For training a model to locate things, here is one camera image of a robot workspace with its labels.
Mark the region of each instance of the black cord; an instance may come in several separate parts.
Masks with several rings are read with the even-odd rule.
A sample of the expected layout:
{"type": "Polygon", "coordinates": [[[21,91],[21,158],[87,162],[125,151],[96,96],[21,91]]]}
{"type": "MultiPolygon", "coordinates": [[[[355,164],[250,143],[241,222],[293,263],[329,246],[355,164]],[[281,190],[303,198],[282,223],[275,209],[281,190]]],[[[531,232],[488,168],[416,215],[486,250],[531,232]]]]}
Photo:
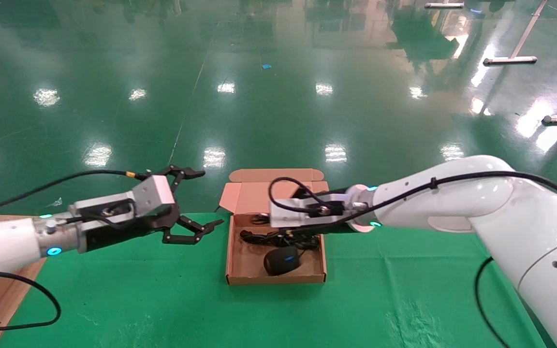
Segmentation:
{"type": "MultiPolygon", "coordinates": [[[[110,207],[107,207],[106,210],[107,211],[113,211],[114,209],[117,209],[118,207],[120,207],[121,205],[126,205],[129,204],[130,202],[126,201],[126,202],[120,202],[120,203],[115,203],[114,205],[111,205],[110,207]]],[[[136,206],[134,204],[132,204],[132,220],[130,220],[129,222],[126,223],[114,223],[111,220],[109,220],[108,218],[101,216],[101,215],[96,215],[96,214],[87,214],[84,213],[81,216],[76,216],[76,217],[71,217],[71,218],[67,218],[66,219],[66,223],[74,223],[74,222],[86,222],[86,221],[102,221],[104,223],[106,223],[107,225],[109,225],[110,227],[113,227],[113,229],[116,230],[125,230],[128,227],[130,227],[133,223],[135,223],[136,218],[134,218],[134,216],[137,215],[137,211],[136,211],[136,206]]]]}
{"type": "Polygon", "coordinates": [[[25,278],[22,275],[15,275],[14,273],[0,272],[0,278],[18,280],[20,282],[24,282],[25,284],[29,284],[32,287],[35,287],[40,292],[44,293],[44,295],[46,295],[46,297],[48,297],[49,300],[51,300],[56,311],[55,318],[53,318],[52,320],[44,321],[44,322],[33,322],[31,324],[0,326],[0,331],[20,330],[20,329],[28,329],[28,328],[38,328],[40,326],[49,326],[59,320],[59,318],[61,317],[61,307],[59,306],[59,302],[57,302],[57,299],[55,299],[55,296],[53,296],[51,291],[47,290],[44,286],[38,284],[37,282],[29,278],[25,278]]]}
{"type": "Polygon", "coordinates": [[[319,236],[309,234],[290,235],[283,231],[270,232],[267,235],[254,234],[243,230],[240,238],[249,244],[266,245],[268,247],[297,247],[303,250],[314,250],[319,247],[319,236]]]}
{"type": "Polygon", "coordinates": [[[250,218],[250,223],[253,225],[267,225],[270,223],[270,216],[265,213],[259,213],[250,218]]]}
{"type": "Polygon", "coordinates": [[[9,198],[8,200],[2,201],[0,202],[0,207],[3,207],[4,205],[8,205],[10,203],[14,203],[17,201],[20,201],[24,198],[27,198],[33,194],[36,194],[40,191],[43,191],[47,188],[53,187],[55,185],[59,185],[61,183],[63,183],[64,181],[68,181],[74,178],[78,178],[80,176],[86,176],[86,175],[93,175],[93,174],[117,174],[117,175],[123,175],[123,176],[130,176],[130,177],[134,177],[137,178],[137,176],[139,176],[138,174],[132,173],[132,172],[123,172],[121,170],[106,170],[106,169],[97,169],[97,170],[87,170],[86,172],[78,172],[75,174],[71,174],[69,176],[65,176],[61,179],[55,180],[55,181],[51,181],[48,184],[44,184],[40,187],[37,187],[31,191],[27,191],[23,194],[20,194],[18,196],[15,196],[13,198],[9,198]]]}
{"type": "Polygon", "coordinates": [[[278,183],[279,181],[291,181],[292,183],[298,185],[301,189],[303,189],[305,192],[307,192],[307,194],[309,194],[309,196],[311,196],[311,198],[313,198],[314,200],[316,200],[318,203],[320,203],[321,205],[327,207],[328,209],[332,209],[332,206],[329,205],[327,202],[322,201],[316,194],[313,193],[313,191],[311,191],[311,189],[309,189],[308,187],[305,186],[305,184],[301,183],[300,181],[294,179],[294,178],[288,178],[287,176],[281,176],[280,178],[276,178],[274,180],[272,180],[270,182],[270,186],[268,187],[268,196],[270,198],[270,201],[272,202],[272,204],[276,205],[279,208],[283,208],[285,210],[288,211],[295,211],[295,212],[306,212],[306,213],[314,213],[317,212],[317,209],[312,209],[312,208],[300,208],[300,207],[289,207],[288,205],[284,205],[283,203],[278,203],[275,199],[274,196],[272,196],[272,187],[278,183]]]}
{"type": "Polygon", "coordinates": [[[491,333],[496,337],[496,339],[498,339],[498,342],[500,342],[500,344],[504,348],[510,348],[508,343],[506,343],[504,341],[504,339],[502,339],[502,337],[500,337],[500,335],[495,330],[495,328],[493,328],[493,325],[491,325],[491,322],[487,318],[487,315],[484,314],[483,304],[480,302],[480,291],[479,291],[479,288],[478,288],[478,284],[480,283],[480,278],[483,275],[484,268],[489,263],[491,263],[492,261],[493,261],[493,258],[488,258],[488,259],[484,260],[482,264],[480,264],[480,267],[478,267],[476,277],[474,278],[474,298],[476,299],[476,305],[478,306],[478,313],[480,313],[480,317],[484,320],[484,323],[487,325],[487,328],[489,328],[489,331],[491,331],[491,333]]]}
{"type": "MultiPolygon", "coordinates": [[[[313,231],[318,231],[321,229],[327,229],[329,227],[335,227],[335,226],[339,226],[345,222],[348,222],[350,220],[354,220],[354,218],[357,218],[358,216],[363,216],[365,214],[368,214],[372,211],[376,211],[377,209],[380,209],[382,207],[385,207],[387,205],[390,205],[392,203],[395,203],[397,201],[403,200],[408,198],[409,196],[411,196],[412,194],[416,194],[420,191],[424,191],[426,189],[436,189],[438,188],[439,185],[442,184],[446,184],[446,183],[452,183],[454,181],[462,181],[462,180],[470,180],[470,179],[478,179],[478,178],[497,178],[497,177],[501,177],[501,176],[510,176],[510,177],[515,177],[515,178],[522,178],[522,179],[528,179],[528,180],[532,180],[535,181],[537,183],[546,185],[554,190],[557,191],[557,184],[553,183],[551,180],[548,180],[542,176],[538,176],[538,175],[534,175],[534,174],[528,174],[528,173],[522,173],[522,172],[507,172],[507,171],[491,171],[491,172],[476,172],[476,173],[469,173],[469,174],[460,174],[460,175],[454,175],[454,176],[449,176],[447,178],[442,178],[442,179],[436,179],[431,178],[431,182],[427,183],[427,184],[423,184],[420,185],[419,187],[415,187],[409,191],[406,191],[398,196],[394,196],[393,198],[390,198],[387,201],[384,201],[382,203],[378,203],[376,205],[372,205],[369,208],[366,208],[362,211],[356,212],[352,215],[346,216],[344,218],[341,218],[339,220],[336,220],[334,222],[329,222],[329,223],[323,223],[323,224],[319,224],[319,225],[312,225],[309,227],[300,227],[300,228],[296,228],[296,229],[291,229],[292,232],[298,232],[298,233],[302,233],[302,232],[313,232],[313,231]]],[[[315,194],[312,194],[312,198],[317,198],[318,197],[315,194]]],[[[270,194],[270,200],[274,203],[274,198],[272,198],[272,195],[270,194]]],[[[278,207],[281,207],[283,209],[286,209],[288,211],[297,211],[295,210],[294,207],[288,207],[286,205],[278,205],[278,207]]]]}

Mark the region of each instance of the green cloth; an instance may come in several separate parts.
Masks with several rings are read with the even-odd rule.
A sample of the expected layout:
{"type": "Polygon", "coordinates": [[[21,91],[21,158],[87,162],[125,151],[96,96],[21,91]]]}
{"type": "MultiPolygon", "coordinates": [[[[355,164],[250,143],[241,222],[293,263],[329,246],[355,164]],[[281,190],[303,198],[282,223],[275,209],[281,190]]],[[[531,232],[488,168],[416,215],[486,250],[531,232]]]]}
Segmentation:
{"type": "MultiPolygon", "coordinates": [[[[477,236],[378,227],[326,238],[325,284],[228,286],[226,223],[195,246],[158,234],[48,260],[38,281],[59,299],[53,326],[5,333],[0,348],[497,348],[478,315],[477,236]]],[[[495,264],[481,282],[489,317],[513,348],[544,347],[495,264]]],[[[53,308],[31,290],[13,324],[53,308]]]]}

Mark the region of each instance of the white robotic arm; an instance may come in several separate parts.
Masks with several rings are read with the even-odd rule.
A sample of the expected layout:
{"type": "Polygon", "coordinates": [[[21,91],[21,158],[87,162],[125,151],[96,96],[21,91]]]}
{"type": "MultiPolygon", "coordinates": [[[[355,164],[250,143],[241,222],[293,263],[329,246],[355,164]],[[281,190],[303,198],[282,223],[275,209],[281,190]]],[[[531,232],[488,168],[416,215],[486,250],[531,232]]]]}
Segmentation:
{"type": "Polygon", "coordinates": [[[0,222],[0,272],[11,273],[64,251],[84,253],[152,232],[162,232],[165,244],[196,244],[223,220],[200,225],[182,216],[175,190],[182,180],[204,174],[169,166],[141,175],[143,181],[131,191],[77,201],[60,214],[0,222]],[[171,184],[168,175],[174,177],[171,184]],[[194,235],[172,235],[176,223],[194,235]]]}
{"type": "MultiPolygon", "coordinates": [[[[343,211],[338,214],[321,210],[322,214],[311,216],[272,204],[270,223],[272,227],[292,229],[296,233],[310,225],[338,222],[411,188],[432,183],[432,178],[435,187],[435,178],[490,171],[513,169],[496,157],[468,157],[378,187],[355,185],[343,193],[320,195],[325,202],[342,203],[343,211]]],[[[318,203],[306,197],[276,201],[298,208],[318,203]]],[[[522,178],[474,178],[420,191],[354,218],[348,224],[357,232],[369,232],[375,225],[385,225],[477,233],[557,344],[556,193],[522,178]]]]}
{"type": "MultiPolygon", "coordinates": [[[[319,194],[318,200],[332,209],[303,194],[275,200],[270,205],[270,224],[294,233],[313,229],[331,233],[323,228],[343,220],[356,232],[369,232],[383,224],[477,233],[557,344],[557,194],[512,175],[442,183],[449,176],[491,171],[513,169],[495,157],[475,156],[378,187],[354,185],[319,194]],[[421,185],[431,189],[414,189],[421,185]],[[395,201],[410,189],[418,192],[395,201]],[[384,203],[387,205],[373,210],[384,203]]],[[[164,233],[164,243],[195,244],[222,220],[202,226],[181,216],[174,191],[181,180],[202,175],[170,166],[131,191],[79,201],[68,212],[0,222],[0,271],[15,271],[40,257],[71,249],[83,253],[156,231],[164,233]],[[171,185],[168,174],[175,176],[171,185]],[[175,223],[193,231],[194,236],[170,234],[175,223]]]]}

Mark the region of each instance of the black computer mouse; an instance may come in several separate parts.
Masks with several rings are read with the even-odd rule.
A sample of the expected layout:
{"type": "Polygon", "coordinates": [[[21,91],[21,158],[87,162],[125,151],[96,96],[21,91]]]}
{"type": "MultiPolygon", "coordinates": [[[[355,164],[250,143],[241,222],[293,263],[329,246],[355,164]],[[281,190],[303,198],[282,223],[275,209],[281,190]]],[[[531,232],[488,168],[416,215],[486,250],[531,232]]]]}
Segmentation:
{"type": "Polygon", "coordinates": [[[265,254],[264,268],[268,275],[284,275],[300,266],[300,254],[295,246],[279,247],[265,254]]]}

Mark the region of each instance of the box lid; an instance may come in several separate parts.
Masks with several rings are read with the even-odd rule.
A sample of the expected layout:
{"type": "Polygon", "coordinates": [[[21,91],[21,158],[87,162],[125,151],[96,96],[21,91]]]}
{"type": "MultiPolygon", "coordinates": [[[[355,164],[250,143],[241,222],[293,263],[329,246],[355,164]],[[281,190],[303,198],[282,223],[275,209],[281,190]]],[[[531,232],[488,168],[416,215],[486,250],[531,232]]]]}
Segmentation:
{"type": "MultiPolygon", "coordinates": [[[[239,169],[229,175],[231,183],[226,183],[219,205],[234,214],[270,212],[268,187],[270,181],[289,176],[300,180],[314,192],[328,189],[323,173],[312,168],[296,169],[239,169]]],[[[298,185],[285,181],[274,185],[274,198],[289,198],[298,185]]]]}

